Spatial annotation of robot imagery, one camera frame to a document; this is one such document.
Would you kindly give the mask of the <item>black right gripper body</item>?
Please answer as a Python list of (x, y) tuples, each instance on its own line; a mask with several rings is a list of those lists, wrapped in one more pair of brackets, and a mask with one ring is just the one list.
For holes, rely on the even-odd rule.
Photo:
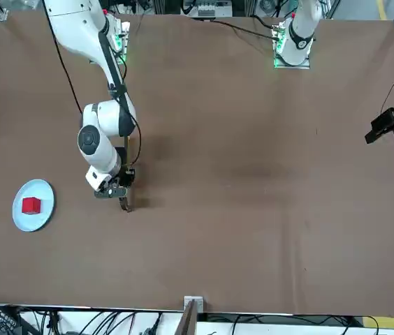
[(132, 162), (130, 161), (126, 147), (115, 147), (115, 149), (120, 160), (118, 175), (133, 174)]

